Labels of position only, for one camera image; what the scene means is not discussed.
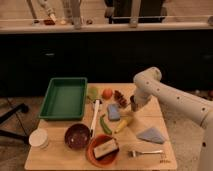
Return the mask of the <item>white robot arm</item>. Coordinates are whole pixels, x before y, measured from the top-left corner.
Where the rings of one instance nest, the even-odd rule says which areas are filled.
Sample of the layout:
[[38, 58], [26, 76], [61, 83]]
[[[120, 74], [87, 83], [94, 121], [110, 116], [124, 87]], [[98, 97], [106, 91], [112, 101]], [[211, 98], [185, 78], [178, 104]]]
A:
[[198, 171], [213, 171], [213, 101], [186, 93], [160, 82], [161, 71], [150, 67], [133, 77], [134, 103], [142, 108], [151, 95], [186, 114], [204, 129]]

